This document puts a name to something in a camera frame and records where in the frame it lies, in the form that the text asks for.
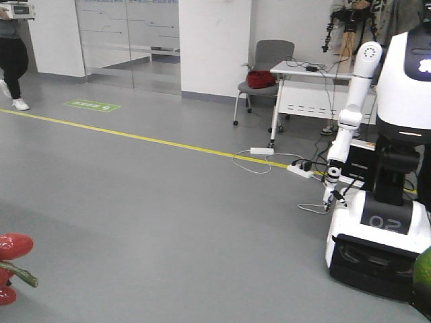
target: green object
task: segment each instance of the green object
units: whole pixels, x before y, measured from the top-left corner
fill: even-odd
[[[431,247],[416,258],[413,268],[413,282],[431,287]]]
[[[101,111],[101,112],[111,112],[111,111],[121,107],[121,106],[117,106],[116,104],[102,103],[102,102],[96,102],[96,101],[87,101],[87,100],[81,100],[81,99],[76,99],[76,100],[66,102],[65,105],[75,106],[77,108],[96,110],[96,111]]]
[[[33,276],[32,274],[30,274],[30,272],[18,268],[8,262],[1,262],[0,261],[0,268],[4,268],[7,269],[11,272],[13,272],[15,275],[17,275],[20,279],[22,279],[23,281],[25,281],[27,284],[29,284],[32,287],[37,287],[39,285],[39,280]]]

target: white robot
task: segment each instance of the white robot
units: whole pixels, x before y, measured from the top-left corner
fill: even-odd
[[[378,131],[390,145],[380,153],[372,192],[336,191],[362,105],[382,49],[363,44],[339,132],[327,156],[324,204],[336,204],[327,236],[330,275],[372,293],[408,301],[413,263],[431,246],[425,206],[403,199],[405,175],[417,169],[415,147],[431,143],[431,22],[394,36],[376,88]]]

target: power strip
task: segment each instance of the power strip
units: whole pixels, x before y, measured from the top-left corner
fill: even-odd
[[[295,166],[289,165],[286,169],[304,178],[311,178],[314,175],[314,173],[311,170],[306,172],[305,170],[301,170],[299,166],[296,166],[296,165]]]
[[[273,155],[274,149],[273,148],[259,148],[259,147],[251,147],[250,148],[250,154],[251,155]]]

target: green floor sign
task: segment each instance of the green floor sign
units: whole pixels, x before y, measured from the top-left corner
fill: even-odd
[[[81,99],[72,100],[72,101],[66,102],[65,104],[67,106],[75,106],[77,108],[85,108],[85,109],[91,109],[91,110],[102,111],[102,112],[111,112],[121,107],[121,106],[117,106],[116,104],[87,101],[87,100],[81,100]]]

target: yellow floor line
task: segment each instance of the yellow floor line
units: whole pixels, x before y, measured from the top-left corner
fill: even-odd
[[[202,153],[210,153],[210,154],[218,155],[218,156],[224,156],[224,157],[230,157],[230,158],[232,158],[232,157],[235,156],[235,154],[233,154],[233,153],[224,153],[223,151],[217,151],[217,150],[206,149],[206,148],[202,148],[202,147],[185,145],[185,144],[182,144],[182,143],[174,143],[172,141],[166,141],[166,140],[160,140],[160,139],[155,139],[155,138],[150,138],[150,137],[133,135],[131,133],[123,133],[123,132],[120,132],[120,131],[103,129],[103,128],[93,127],[93,126],[88,126],[86,124],[80,124],[80,123],[75,123],[75,122],[70,122],[70,121],[65,121],[65,120],[47,118],[45,116],[37,116],[35,114],[28,114],[28,113],[25,113],[25,112],[19,112],[19,111],[13,111],[13,110],[5,110],[5,109],[0,109],[0,112],[14,114],[14,115],[17,115],[17,116],[25,116],[27,118],[33,118],[33,119],[38,119],[38,120],[43,120],[43,121],[49,121],[49,122],[54,122],[54,123],[59,123],[59,124],[66,124],[67,126],[73,126],[73,127],[77,127],[77,128],[81,128],[81,129],[98,131],[98,132],[101,132],[101,133],[109,133],[111,135],[117,135],[117,136],[122,136],[122,137],[127,137],[127,138],[139,139],[139,140],[149,141],[149,142],[152,142],[152,143],[160,143],[160,144],[163,144],[163,145],[169,145],[169,146],[173,146],[173,147],[179,147],[179,148],[185,148],[185,149],[190,149],[190,150],[194,150],[194,151],[200,151]],[[280,168],[285,168],[285,169],[288,166],[287,164],[276,163],[274,161],[270,162],[270,161],[266,161],[264,159],[246,157],[246,156],[242,156],[242,155],[237,155],[235,157],[235,159],[241,159],[241,160],[246,160],[248,162],[254,162],[254,163],[258,163],[258,164],[271,165],[271,166],[274,166],[274,167],[280,167]]]

